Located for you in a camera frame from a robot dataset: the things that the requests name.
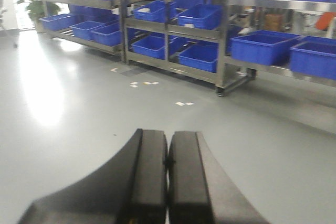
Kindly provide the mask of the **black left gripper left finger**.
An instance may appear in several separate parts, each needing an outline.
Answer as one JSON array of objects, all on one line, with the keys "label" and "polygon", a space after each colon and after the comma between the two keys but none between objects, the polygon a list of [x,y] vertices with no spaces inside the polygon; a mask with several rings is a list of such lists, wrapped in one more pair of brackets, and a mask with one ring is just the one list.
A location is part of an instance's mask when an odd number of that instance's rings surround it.
[{"label": "black left gripper left finger", "polygon": [[166,159],[164,132],[137,129],[97,170],[33,201],[19,223],[165,223]]}]

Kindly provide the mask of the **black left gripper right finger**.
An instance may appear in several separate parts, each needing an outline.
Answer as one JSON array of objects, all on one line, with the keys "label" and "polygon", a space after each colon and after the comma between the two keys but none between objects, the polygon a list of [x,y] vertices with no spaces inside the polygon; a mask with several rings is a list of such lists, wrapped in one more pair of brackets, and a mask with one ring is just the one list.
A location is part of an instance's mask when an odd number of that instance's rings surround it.
[{"label": "black left gripper right finger", "polygon": [[201,132],[177,131],[169,149],[170,223],[268,223],[221,167]]}]

